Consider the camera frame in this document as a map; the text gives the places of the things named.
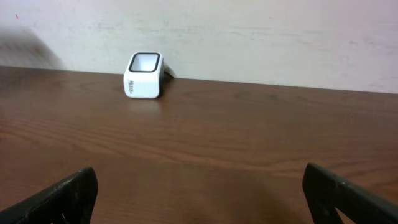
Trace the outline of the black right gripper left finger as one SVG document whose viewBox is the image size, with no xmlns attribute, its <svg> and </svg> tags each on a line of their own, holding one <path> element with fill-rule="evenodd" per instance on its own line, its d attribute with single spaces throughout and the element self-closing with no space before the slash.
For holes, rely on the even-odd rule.
<svg viewBox="0 0 398 224">
<path fill-rule="evenodd" d="M 1 223 L 89 223 L 98 194 L 92 167 L 86 167 L 1 211 Z"/>
</svg>

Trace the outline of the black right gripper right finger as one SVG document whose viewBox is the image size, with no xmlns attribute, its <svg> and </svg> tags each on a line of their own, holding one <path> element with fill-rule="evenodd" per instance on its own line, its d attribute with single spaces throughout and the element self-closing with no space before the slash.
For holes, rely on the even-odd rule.
<svg viewBox="0 0 398 224">
<path fill-rule="evenodd" d="M 397 206 L 314 163 L 307 164 L 302 188 L 314 223 L 397 223 Z"/>
</svg>

